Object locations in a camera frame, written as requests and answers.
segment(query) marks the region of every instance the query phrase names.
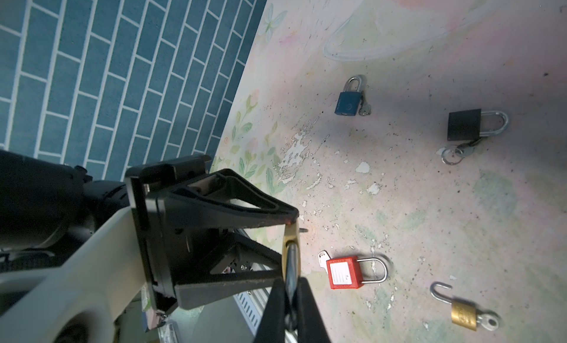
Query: red padlock label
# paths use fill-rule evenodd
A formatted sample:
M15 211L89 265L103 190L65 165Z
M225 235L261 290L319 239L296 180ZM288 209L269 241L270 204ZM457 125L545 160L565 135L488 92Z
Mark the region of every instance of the red padlock label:
M327 261L331 289L358 289L364 285L357 259L357 256L351 256Z

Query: scratched surface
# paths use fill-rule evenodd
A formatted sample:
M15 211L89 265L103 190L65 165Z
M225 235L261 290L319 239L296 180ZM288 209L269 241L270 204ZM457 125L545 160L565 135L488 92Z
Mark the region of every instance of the scratched surface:
M564 341L565 5L268 0L213 170L300 210L302 274L333 342ZM355 74L372 114L337 116ZM505 111L509 129L443 164L448 113L473 108ZM281 227L250 234L281 250ZM330 290L323 249L384 256L391 276ZM451 324L433 281L500 329Z

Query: padlock shackle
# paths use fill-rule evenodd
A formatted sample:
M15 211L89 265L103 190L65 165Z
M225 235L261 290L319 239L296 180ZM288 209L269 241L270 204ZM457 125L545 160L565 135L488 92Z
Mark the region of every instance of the padlock shackle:
M480 116L499 116L500 118L502 118L502 126L496 130L487 130L485 132L480 132L478 134L479 137L484 138L487 136L494 136L494 135L498 135L500 133L502 133L503 131L505 131L508 128L508 125L510 124L510 118L508 117L508 115L502 111L486 111L486 112L480 112Z
M443 289L449 289L449 290L453 289L453 287L452 287L451 285L449 285L449 284L445 284L445 283L438 282L438 281L433 282L433 283L431 284L431 286L429 287L429 291L431 291L431 295L432 295L434 298L436 298L437 300L439 300L439 301L441 301L441 302L444 302L445 304L450 304L450 305L452 305L452 304L453 304L453 300L452 300L450 297L446 297L445 295L441 295L440 293L437 292L437 290L435 290L435 288L436 288L437 286L440 286L440 287L442 287Z
M382 264L382 267L384 267L384 277L382 279L380 279L380 280L364 280L364 281L362 281L363 284L382 283L388 278L388 268L386 268L386 264L384 263L383 260L381 260L379 258L363 258L363 259L357 259L356 261L357 262L378 261Z
M353 81L358 81L358 86L356 88L356 92L362 92L362 90L364 90L364 87L365 87L364 76L363 75L355 75L355 76L348 79L348 81L345 84L345 88L343 89L343 92L349 91L349 89L351 88L351 83Z

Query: padlock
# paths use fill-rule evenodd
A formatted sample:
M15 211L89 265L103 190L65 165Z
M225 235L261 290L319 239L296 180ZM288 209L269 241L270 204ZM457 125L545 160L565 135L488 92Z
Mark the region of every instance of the padlock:
M356 91L349 91L353 81L358 81L358 86ZM346 82L345 88L338 96L337 107L335 108L335 114L341 116L354 116L358 110L358 106L364 103L364 96L362 92L365 87L365 78L363 75L356 75Z
M496 130L480 130L480 119L483 116L496 115L502 119L502 126ZM479 138L498 135L506 130L510 124L508 115L501 111L468 110L449 113L447 126L447 140L477 140Z
M466 303L464 301L458 301L455 299L448 298L444 295L438 293L435 288L440 286L445 289L452 289L451 285L447 285L441 282L434 282L429 287L431 295L437 300L451 305L451 321L464 328L476 331L476 326L480 323L488 331L495 331L500 326L498 323L498 317L491 313L480 313L476 311L476 307L473 304Z
M384 267L384 277L380 280L364 280L360 262L377 261ZM327 273L331 289L358 289L364 284L381 283L388 277L386 264L378 258L358 259L357 256L327 260Z

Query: brass padlock held by gripper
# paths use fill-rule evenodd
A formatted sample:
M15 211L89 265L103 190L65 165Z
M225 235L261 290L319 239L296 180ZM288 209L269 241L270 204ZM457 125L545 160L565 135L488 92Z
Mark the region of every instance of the brass padlock held by gripper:
M476 326L480 323L481 326L485 327L488 331L495 331L499 327L499 318L492 313L482 313L476 310L473 304L459 302L450 297L441 295L436 291L436 287L440 286L444 289L452 289L451 285L447 285L441 282L434 282L429 287L431 295L437 300L451 305L451 321L454 324L463 326L465 328L476 331Z

